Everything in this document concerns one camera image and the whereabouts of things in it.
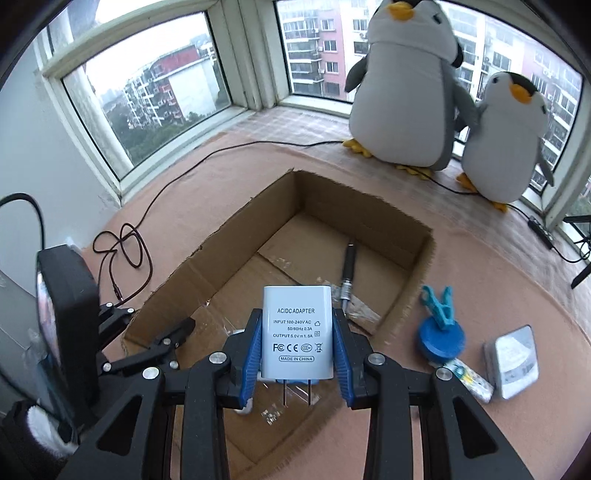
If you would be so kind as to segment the patterned lighter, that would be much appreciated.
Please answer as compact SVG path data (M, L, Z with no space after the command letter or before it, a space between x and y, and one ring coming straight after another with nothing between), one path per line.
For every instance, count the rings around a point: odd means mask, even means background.
M450 360L444 364L444 367L450 370L481 403L488 404L492 400L493 385L462 360L458 358Z

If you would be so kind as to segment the light blue clothespin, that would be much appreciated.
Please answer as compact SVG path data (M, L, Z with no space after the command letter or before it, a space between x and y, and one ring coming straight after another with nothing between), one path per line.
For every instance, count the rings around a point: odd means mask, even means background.
M420 302L431 313L441 330L448 330L456 323L452 286L446 286L441 295L437 296L431 286L424 285Z

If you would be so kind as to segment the blue round lid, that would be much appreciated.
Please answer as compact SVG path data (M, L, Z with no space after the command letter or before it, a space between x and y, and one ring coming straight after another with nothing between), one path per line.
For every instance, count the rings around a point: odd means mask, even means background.
M458 322L441 329L435 318L431 316L420 325L416 342L420 353L428 361L445 364L464 352L466 334Z

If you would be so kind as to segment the large plush penguin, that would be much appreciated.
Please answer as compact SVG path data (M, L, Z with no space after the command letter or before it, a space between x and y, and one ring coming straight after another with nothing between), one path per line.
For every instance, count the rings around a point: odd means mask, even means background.
M368 43L346 77L355 98L345 147L407 171L446 169L456 120L479 123L455 76L464 55L446 13L435 1L384 1L370 19Z

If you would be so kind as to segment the white AC/DC power adapter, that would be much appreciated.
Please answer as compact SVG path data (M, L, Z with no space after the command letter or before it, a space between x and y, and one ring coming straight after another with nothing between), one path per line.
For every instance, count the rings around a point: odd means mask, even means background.
M332 290L327 285L263 288L263 379L311 386L335 376L332 349Z

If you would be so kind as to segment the small plush penguin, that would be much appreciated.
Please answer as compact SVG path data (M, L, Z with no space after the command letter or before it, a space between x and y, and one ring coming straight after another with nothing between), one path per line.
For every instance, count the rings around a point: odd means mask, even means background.
M527 190L536 168L554 183L542 153L548 107L531 80L500 71L489 78L476 108L478 124L469 128L457 182L505 213Z

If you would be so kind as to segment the white square plastic case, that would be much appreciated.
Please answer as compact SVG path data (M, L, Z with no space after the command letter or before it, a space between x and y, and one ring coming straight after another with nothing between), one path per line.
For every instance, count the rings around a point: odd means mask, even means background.
M494 397L509 400L539 379L540 369L533 328L526 324L483 345Z

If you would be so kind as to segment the pink felt mat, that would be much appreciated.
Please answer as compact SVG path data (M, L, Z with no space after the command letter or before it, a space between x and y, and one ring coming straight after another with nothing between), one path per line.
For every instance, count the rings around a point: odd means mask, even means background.
M110 235L83 255L101 278L102 299L128 295L138 315L209 235L284 174L308 171L379 197L431 228L435 249L421 287L453 287L455 313L467 335L465 363L484 372L485 342L526 324L533 328L538 381L510 400L490 402L486 410L535 478L562 477L590 432L588 334L515 262L413 199L409 190L416 178L386 164L372 178L366 174L369 166L368 159L338 143L260 144L222 134L160 174L114 216L113 227L136 225L147 245L150 256L140 269L129 267L124 256L112 264L101 261L100 251L112 244ZM422 370L426 363L415 342L425 314L419 292L407 314L370 341L401 365Z

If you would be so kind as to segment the black pen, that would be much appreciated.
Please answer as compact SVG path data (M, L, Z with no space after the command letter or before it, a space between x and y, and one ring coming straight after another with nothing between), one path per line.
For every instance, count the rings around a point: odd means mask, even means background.
M348 246L346 246L345 260L342 266L341 289L339 290L339 302L341 302L341 308L344 312L346 312L346 308L348 308L349 302L351 302L355 265L356 242L349 241Z

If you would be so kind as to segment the brown cardboard box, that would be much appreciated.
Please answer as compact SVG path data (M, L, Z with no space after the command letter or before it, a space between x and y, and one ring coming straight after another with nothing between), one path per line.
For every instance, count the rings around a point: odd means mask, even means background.
M335 380L280 387L281 369L318 368L332 353L329 311L356 242L353 326L379 339L408 312L435 241L430 227L389 202L308 171L284 174L253 197L181 263L141 307L125 334L146 346L184 319L195 326L178 352L190 367L263 311L263 358L248 414L224 415L229 470L259 479L304 447L342 405Z

